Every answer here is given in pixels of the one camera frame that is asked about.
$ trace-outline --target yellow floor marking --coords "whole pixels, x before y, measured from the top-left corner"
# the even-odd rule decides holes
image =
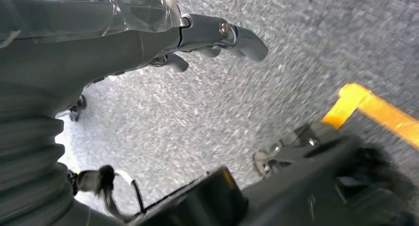
[[[224,175],[224,178],[227,181],[228,185],[233,190],[235,188],[235,184],[234,184],[233,180],[230,177],[230,174],[228,173],[228,171],[226,169],[223,170],[223,175]]]
[[[419,121],[374,95],[358,84],[346,84],[339,100],[323,118],[324,123],[339,129],[355,110],[385,126],[400,138],[419,148]]]

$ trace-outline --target speckled carpet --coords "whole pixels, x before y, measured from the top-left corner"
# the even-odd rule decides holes
[[[147,67],[85,90],[88,109],[57,140],[76,169],[112,164],[138,179],[146,204],[220,164],[240,186],[258,179],[251,155],[280,132],[320,120],[346,83],[359,83],[419,118],[419,0],[178,0],[268,45],[260,63],[224,52],[181,56],[185,73]],[[419,181],[419,152],[355,113],[343,131],[378,142]],[[117,182],[123,210],[137,210]],[[95,209],[93,197],[78,199]]]

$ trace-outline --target wheel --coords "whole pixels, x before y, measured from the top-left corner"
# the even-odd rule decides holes
[[[86,97],[84,95],[81,95],[79,97],[79,100],[77,100],[76,106],[80,107],[81,109],[86,109],[87,101],[86,101]]]
[[[79,120],[79,114],[77,112],[70,112],[70,120],[77,122]]]
[[[280,142],[275,143],[270,147],[265,147],[253,154],[253,167],[257,173],[263,177],[270,173],[267,161],[273,158],[282,148]]]

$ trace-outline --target gray carpet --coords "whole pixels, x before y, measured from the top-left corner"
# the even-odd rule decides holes
[[[64,118],[59,137],[74,153],[63,160],[70,167],[124,169],[150,204],[221,164],[242,187],[258,180],[252,153],[280,132],[320,120],[346,83],[419,118],[419,0],[178,1],[183,12],[252,29],[269,56],[254,63],[228,52],[215,59],[186,53],[185,73],[147,67],[87,88],[88,109],[78,123]],[[384,145],[419,181],[419,153],[407,143],[360,113],[343,130]],[[130,188],[117,187],[122,208],[135,211]]]

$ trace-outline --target plastic wrap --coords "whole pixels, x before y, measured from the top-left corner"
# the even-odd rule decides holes
[[[0,0],[0,48],[15,39],[58,42],[182,26],[175,0]]]

